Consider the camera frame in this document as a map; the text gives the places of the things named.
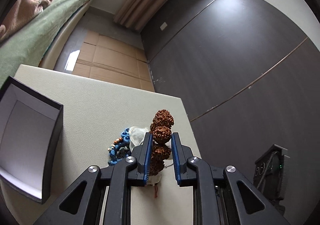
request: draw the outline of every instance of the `mattress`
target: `mattress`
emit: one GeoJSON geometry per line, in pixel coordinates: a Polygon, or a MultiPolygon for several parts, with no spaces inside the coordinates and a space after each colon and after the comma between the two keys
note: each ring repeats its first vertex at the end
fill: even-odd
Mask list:
{"type": "Polygon", "coordinates": [[[89,0],[53,0],[41,14],[0,44],[0,86],[20,64],[38,66],[64,23],[89,0]]]}

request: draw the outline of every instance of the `white leather table surface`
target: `white leather table surface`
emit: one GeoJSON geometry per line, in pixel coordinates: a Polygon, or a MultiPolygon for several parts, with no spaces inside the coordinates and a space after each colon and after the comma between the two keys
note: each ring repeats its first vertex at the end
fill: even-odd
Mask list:
{"type": "MultiPolygon", "coordinates": [[[[19,67],[15,78],[64,105],[48,201],[35,203],[1,182],[6,204],[21,225],[33,224],[90,165],[108,166],[107,148],[123,129],[150,126],[158,110],[170,111],[175,123],[172,132],[179,132],[181,143],[200,156],[180,98],[26,65],[19,67]]],[[[192,199],[192,188],[177,186],[171,166],[162,171],[157,198],[153,186],[132,187],[131,224],[191,225],[192,199]]]]}

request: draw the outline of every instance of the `brown plush blanket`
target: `brown plush blanket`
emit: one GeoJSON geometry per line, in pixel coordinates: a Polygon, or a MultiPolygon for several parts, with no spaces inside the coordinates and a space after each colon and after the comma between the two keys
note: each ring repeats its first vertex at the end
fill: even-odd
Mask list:
{"type": "Polygon", "coordinates": [[[0,26],[0,42],[30,22],[51,2],[52,0],[17,0],[0,26]]]}

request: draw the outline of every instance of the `open box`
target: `open box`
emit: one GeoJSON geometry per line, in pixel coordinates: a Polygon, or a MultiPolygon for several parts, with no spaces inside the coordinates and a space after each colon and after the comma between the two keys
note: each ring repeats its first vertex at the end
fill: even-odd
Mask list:
{"type": "Polygon", "coordinates": [[[63,105],[8,77],[0,89],[0,178],[46,202],[62,126],[63,105]]]}

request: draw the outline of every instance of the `metal pivot bolt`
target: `metal pivot bolt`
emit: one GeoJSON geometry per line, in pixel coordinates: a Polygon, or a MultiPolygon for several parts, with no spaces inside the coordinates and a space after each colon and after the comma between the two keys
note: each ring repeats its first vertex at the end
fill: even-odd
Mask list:
{"type": "Polygon", "coordinates": [[[234,166],[232,166],[232,165],[229,165],[229,166],[226,167],[226,170],[227,170],[228,172],[235,172],[235,171],[236,171],[236,168],[235,168],[234,166]]]}
{"type": "Polygon", "coordinates": [[[98,167],[96,165],[92,165],[88,168],[89,172],[97,172],[98,171],[98,167]]]}
{"type": "Polygon", "coordinates": [[[197,158],[196,156],[192,156],[189,158],[189,161],[192,162],[192,163],[196,163],[199,161],[199,158],[197,158]]]}
{"type": "Polygon", "coordinates": [[[128,156],[125,158],[125,161],[128,163],[133,163],[136,160],[134,156],[128,156]]]}

